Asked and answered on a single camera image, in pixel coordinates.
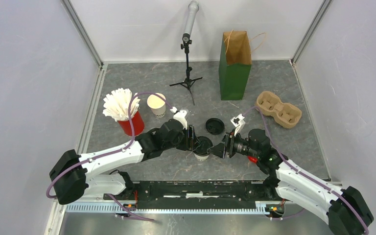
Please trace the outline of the black plastic cup lid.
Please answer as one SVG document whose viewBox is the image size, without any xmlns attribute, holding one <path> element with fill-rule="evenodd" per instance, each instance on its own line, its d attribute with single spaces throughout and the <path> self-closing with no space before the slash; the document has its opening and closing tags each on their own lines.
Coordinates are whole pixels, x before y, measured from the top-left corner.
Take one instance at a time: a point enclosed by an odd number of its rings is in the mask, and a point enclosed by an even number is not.
<svg viewBox="0 0 376 235">
<path fill-rule="evenodd" d="M 206 157 L 209 155 L 208 149 L 213 146 L 212 141 L 205 136 L 198 136 L 197 142 L 194 145 L 194 154 L 199 157 Z"/>
</svg>

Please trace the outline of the white paper coffee cup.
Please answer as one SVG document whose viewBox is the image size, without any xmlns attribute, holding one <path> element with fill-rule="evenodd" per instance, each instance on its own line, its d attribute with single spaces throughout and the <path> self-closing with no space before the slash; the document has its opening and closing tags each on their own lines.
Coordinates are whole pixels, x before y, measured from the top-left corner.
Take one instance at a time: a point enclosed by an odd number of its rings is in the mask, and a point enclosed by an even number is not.
<svg viewBox="0 0 376 235">
<path fill-rule="evenodd" d="M 194 156 L 195 156 L 196 159 L 199 160 L 199 161 L 205 161 L 205 160 L 208 159 L 209 154 L 200 154 L 200 153 L 194 152 Z"/>
</svg>

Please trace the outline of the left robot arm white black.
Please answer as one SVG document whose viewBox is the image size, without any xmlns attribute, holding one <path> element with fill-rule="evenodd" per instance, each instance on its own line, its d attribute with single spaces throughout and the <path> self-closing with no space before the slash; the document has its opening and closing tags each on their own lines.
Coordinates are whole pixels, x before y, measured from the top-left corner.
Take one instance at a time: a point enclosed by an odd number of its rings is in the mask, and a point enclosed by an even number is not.
<svg viewBox="0 0 376 235">
<path fill-rule="evenodd" d="M 129 199 L 134 194 L 129 176 L 125 173 L 109 176 L 107 171 L 151 160 L 169 149 L 193 152 L 202 146 L 192 125 L 184 127 L 181 122 L 170 119 L 161 127 L 112 148 L 84 154 L 77 154 L 74 149 L 68 150 L 49 173 L 49 189 L 54 190 L 55 194 L 48 195 L 48 198 L 57 199 L 61 205 L 94 194 L 111 194 Z"/>
</svg>

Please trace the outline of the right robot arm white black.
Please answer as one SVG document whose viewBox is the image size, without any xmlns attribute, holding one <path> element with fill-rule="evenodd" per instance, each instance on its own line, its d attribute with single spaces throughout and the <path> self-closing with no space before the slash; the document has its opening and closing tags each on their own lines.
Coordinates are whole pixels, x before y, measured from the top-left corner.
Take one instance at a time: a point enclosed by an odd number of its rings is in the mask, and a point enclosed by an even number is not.
<svg viewBox="0 0 376 235">
<path fill-rule="evenodd" d="M 328 183 L 299 167 L 271 144 L 262 129 L 252 129 L 247 138 L 233 132 L 207 149 L 220 158 L 235 154 L 256 159 L 257 167 L 267 175 L 263 194 L 291 201 L 323 220 L 335 235 L 366 235 L 374 216 L 356 188 Z"/>
</svg>

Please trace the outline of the red horseshoe shaped object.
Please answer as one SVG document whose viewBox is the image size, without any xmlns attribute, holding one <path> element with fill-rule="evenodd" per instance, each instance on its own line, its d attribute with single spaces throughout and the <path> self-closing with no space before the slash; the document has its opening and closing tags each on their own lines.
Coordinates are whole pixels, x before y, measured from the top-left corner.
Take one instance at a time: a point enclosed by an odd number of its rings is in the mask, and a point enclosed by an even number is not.
<svg viewBox="0 0 376 235">
<path fill-rule="evenodd" d="M 256 157 L 252 157 L 252 156 L 247 156 L 248 160 L 254 164 L 256 164 L 258 162 L 258 158 Z"/>
</svg>

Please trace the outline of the brown pulp cup carriers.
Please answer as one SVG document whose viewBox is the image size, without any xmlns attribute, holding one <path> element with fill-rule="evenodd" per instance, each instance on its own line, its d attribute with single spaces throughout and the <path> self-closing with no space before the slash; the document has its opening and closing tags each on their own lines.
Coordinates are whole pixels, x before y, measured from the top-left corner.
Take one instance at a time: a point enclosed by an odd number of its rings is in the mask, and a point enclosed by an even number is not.
<svg viewBox="0 0 376 235">
<path fill-rule="evenodd" d="M 295 127 L 302 117 L 302 111 L 298 107 L 283 103 L 270 91 L 263 91 L 259 94 L 255 105 L 264 115 L 273 117 L 277 124 L 287 129 Z"/>
</svg>

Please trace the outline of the green brown paper bag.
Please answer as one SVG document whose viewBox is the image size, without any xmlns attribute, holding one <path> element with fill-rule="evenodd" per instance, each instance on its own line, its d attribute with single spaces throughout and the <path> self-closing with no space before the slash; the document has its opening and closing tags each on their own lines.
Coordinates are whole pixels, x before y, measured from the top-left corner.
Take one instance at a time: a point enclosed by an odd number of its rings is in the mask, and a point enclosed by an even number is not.
<svg viewBox="0 0 376 235">
<path fill-rule="evenodd" d="M 252 53 L 247 31 L 223 32 L 219 59 L 220 99 L 242 100 L 252 67 Z"/>
</svg>

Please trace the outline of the black tripod with grey tube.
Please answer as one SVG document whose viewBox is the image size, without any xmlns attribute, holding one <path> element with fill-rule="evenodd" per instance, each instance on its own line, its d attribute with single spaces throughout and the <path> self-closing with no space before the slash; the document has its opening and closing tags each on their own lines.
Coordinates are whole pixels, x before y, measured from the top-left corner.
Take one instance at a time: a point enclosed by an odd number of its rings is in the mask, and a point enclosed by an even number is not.
<svg viewBox="0 0 376 235">
<path fill-rule="evenodd" d="M 194 25 L 194 21 L 196 18 L 196 15 L 199 11 L 199 2 L 197 0 L 192 0 L 188 5 L 188 16 L 187 20 L 184 26 L 184 32 L 182 35 L 182 43 L 180 45 L 181 49 L 184 50 L 184 53 L 186 55 L 186 78 L 184 81 L 179 83 L 170 84 L 170 87 L 181 85 L 184 88 L 186 88 L 191 96 L 193 105 L 195 105 L 193 93 L 192 93 L 192 86 L 197 80 L 201 80 L 203 77 L 199 77 L 196 79 L 191 79 L 190 72 L 192 71 L 192 67 L 189 65 L 189 52 L 190 52 L 190 45 L 192 44 L 191 40 L 191 33 Z"/>
</svg>

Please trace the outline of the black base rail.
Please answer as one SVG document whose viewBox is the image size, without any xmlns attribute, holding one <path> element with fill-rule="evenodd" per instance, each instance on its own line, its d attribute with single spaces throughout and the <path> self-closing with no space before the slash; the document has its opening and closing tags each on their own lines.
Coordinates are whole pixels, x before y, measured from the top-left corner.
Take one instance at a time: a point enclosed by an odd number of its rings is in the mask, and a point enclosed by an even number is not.
<svg viewBox="0 0 376 235">
<path fill-rule="evenodd" d="M 139 181 L 113 198 L 137 209 L 254 209 L 281 197 L 260 181 Z"/>
</svg>

